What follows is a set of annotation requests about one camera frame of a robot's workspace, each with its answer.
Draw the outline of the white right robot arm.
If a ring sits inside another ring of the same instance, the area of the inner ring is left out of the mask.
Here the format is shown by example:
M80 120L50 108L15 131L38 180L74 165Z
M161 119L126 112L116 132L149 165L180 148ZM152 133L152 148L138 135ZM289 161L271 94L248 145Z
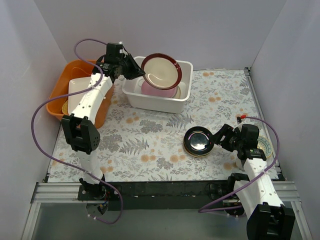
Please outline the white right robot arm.
M214 144L237 153L245 171L241 176L228 178L227 195L239 198L248 217L246 234L250 240L289 240L295 223L295 214L279 198L267 174L267 158L258 148L259 128L244 124L233 128L228 124L212 136Z

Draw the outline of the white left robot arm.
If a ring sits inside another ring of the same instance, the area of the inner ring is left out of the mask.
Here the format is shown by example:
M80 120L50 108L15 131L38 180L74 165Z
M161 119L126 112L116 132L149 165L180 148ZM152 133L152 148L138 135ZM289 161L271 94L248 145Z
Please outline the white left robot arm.
M84 171L79 181L85 192L95 200L103 199L107 193L103 185L105 177L95 157L101 140L95 127L99 108L119 76L133 80L144 74L121 42L107 43L106 53L93 65L89 90L82 96L75 109L62 117L65 140L76 152Z

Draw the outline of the pink plate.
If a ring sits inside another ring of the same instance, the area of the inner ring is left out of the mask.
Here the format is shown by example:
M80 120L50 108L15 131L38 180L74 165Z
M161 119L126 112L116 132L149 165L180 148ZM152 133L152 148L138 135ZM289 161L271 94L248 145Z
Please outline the pink plate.
M149 85L145 80L141 84L141 93L143 95L161 97L161 98L172 98L178 92L178 88L174 87L172 89L157 89Z

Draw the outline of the glossy black plate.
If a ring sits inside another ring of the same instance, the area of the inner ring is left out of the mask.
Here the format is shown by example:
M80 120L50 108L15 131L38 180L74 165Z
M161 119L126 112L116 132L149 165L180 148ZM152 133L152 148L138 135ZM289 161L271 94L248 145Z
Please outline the glossy black plate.
M193 153L205 153L212 151L212 133L205 127L194 126L186 131L183 137L183 146Z

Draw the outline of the red rimmed cream plate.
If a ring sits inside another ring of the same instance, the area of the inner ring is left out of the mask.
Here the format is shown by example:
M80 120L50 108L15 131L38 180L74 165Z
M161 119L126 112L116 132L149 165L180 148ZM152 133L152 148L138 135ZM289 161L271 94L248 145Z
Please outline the red rimmed cream plate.
M153 53L146 56L141 63L144 71L143 79L159 90L170 90L178 86L182 80L182 69L171 56Z

